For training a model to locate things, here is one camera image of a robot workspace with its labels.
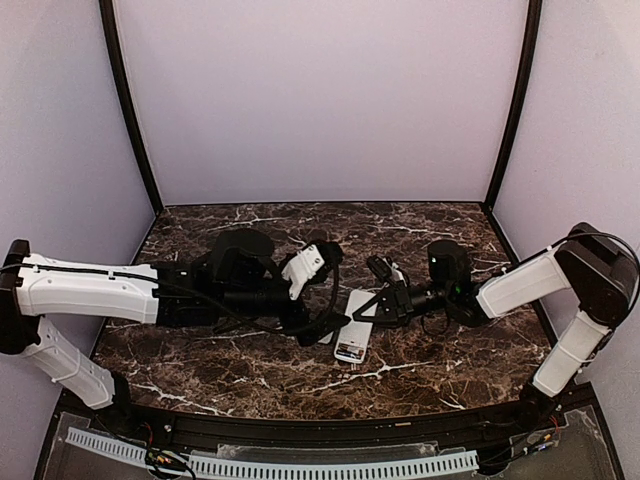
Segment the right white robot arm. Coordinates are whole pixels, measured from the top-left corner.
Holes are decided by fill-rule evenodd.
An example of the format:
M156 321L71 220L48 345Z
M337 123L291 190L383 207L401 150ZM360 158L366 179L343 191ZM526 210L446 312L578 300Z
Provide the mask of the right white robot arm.
M442 310L460 325L477 327L560 290L579 301L569 326L533 374L531 387L554 398L606 344L639 299L639 257L619 237L586 222L569 234L484 282L471 279L467 250L452 240L427 247L430 281L412 284L391 261L367 260L383 283L375 295L355 291L349 317L383 328L407 325Z

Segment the white battery cover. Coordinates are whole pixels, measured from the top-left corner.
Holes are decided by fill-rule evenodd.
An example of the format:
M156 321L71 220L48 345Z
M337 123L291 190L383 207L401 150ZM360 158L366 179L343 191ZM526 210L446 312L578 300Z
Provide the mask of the white battery cover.
M324 337L320 338L320 339L318 340L318 343L319 343L319 344L323 344L323 345L330 344L330 343L333 341L334 337L335 337L337 334L338 334L338 331L337 331L337 330L334 330L334 331L332 331L332 332L330 332L330 333L326 334Z

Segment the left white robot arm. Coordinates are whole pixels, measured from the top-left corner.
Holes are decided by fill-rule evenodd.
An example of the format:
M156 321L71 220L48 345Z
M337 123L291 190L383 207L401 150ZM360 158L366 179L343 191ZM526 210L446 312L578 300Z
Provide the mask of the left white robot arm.
M302 294L339 281L340 246L314 240L275 262L272 239L254 229L222 232L210 252L190 263L102 266L35 254L16 240L1 267L1 351L31 361L94 411L130 407L127 380L98 366L46 320L48 314L126 319L143 325L192 328L227 317L255 327L275 318L274 333L310 346L346 326L328 306L311 316Z

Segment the white remote control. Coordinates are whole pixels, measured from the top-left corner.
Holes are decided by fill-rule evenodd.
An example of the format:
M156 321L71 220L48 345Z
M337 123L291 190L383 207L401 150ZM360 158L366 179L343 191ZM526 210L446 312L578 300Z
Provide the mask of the white remote control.
M364 362L373 324L355 321L353 313L374 296L374 293L364 290L353 290L350 293L345 310L350 322L340 329L334 346L334 357L337 360L352 364Z

